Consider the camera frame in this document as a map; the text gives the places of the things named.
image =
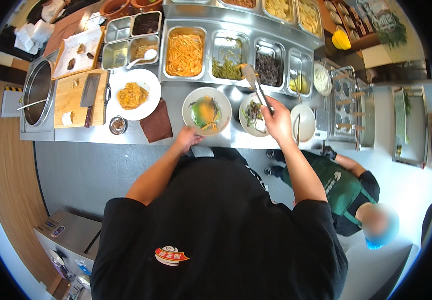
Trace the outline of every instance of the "blue hair cap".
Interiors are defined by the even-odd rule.
[[[387,217],[387,226],[386,230],[379,235],[372,235],[370,232],[366,232],[363,226],[363,232],[366,236],[366,246],[368,246],[369,249],[371,248],[368,245],[368,242],[371,244],[373,249],[375,249],[374,246],[379,246],[379,248],[381,248],[382,246],[392,242],[399,233],[399,215],[397,212],[392,207],[382,203],[376,203],[373,207],[385,212]]]

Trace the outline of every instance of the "hand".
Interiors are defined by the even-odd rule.
[[[329,146],[325,146],[322,149],[322,153],[321,153],[322,157],[325,157],[328,159],[330,158],[330,159],[334,160],[334,159],[336,159],[336,155],[337,155],[336,151],[334,151],[333,148],[331,148]]]
[[[205,138],[204,136],[197,135],[194,127],[184,126],[178,133],[173,146],[176,147],[179,153],[184,154],[189,151],[189,147],[199,143]]]
[[[281,102],[272,97],[267,96],[266,100],[274,108],[274,114],[271,116],[269,109],[264,105],[261,106],[261,113],[266,121],[269,134],[277,141],[279,147],[288,142],[293,143],[289,110]]]

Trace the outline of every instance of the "gray floor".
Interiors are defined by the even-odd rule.
[[[37,169],[49,213],[58,209],[99,219],[106,202],[123,197],[135,179],[167,149],[156,145],[35,142]],[[192,147],[196,157],[213,156],[207,147]],[[292,208],[292,190],[263,170],[275,162],[265,150],[238,149],[269,186],[271,199]]]

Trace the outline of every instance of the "wooden cutting board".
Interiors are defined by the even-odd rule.
[[[103,125],[105,123],[104,94],[105,86],[108,81],[109,72],[103,69],[75,74],[66,78],[59,79],[56,87],[56,99],[54,104],[54,128],[84,127],[88,108],[80,107],[82,90],[88,74],[100,73],[99,85],[97,87],[96,99],[93,105],[93,115],[90,126]],[[79,85],[73,87],[73,79],[79,79]],[[72,124],[63,125],[63,114],[72,111]]]

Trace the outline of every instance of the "black glove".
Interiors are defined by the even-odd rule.
[[[330,159],[334,160],[334,159],[336,159],[336,155],[337,155],[336,151],[334,151],[333,148],[331,148],[329,146],[325,146],[322,149],[322,153],[321,153],[322,157],[325,157],[328,159],[330,158]]]

